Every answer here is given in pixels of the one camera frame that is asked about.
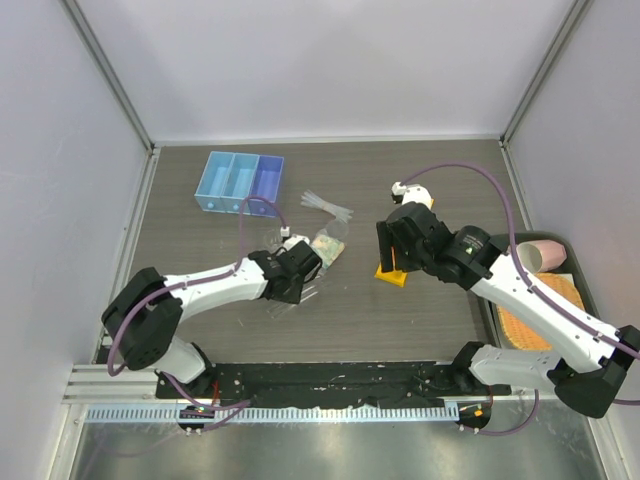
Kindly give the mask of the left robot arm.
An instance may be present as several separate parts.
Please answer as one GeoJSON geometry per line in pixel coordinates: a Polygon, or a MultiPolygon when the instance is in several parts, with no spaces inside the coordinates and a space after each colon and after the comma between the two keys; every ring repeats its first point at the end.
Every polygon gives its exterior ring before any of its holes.
{"type": "Polygon", "coordinates": [[[213,367],[192,342],[177,337],[179,325],[208,310],[241,301],[273,300],[295,305],[322,267],[304,237],[290,238],[274,252],[258,250],[219,268],[185,275],[138,271],[101,316],[112,339],[107,371],[152,368],[178,383],[190,398],[205,397],[213,367]]]}

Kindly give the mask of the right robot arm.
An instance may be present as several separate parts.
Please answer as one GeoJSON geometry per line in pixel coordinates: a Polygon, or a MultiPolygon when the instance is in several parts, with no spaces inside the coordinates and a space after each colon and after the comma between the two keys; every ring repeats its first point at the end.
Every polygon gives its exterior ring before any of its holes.
{"type": "Polygon", "coordinates": [[[457,391],[485,385],[554,393],[574,411],[599,419],[614,404],[634,361],[639,330],[617,328],[581,310],[533,274],[519,270],[503,239],[476,226],[452,232],[424,204],[409,202],[376,224],[381,267],[422,271],[501,306],[543,337],[551,351],[468,344],[451,371],[457,391]]]}

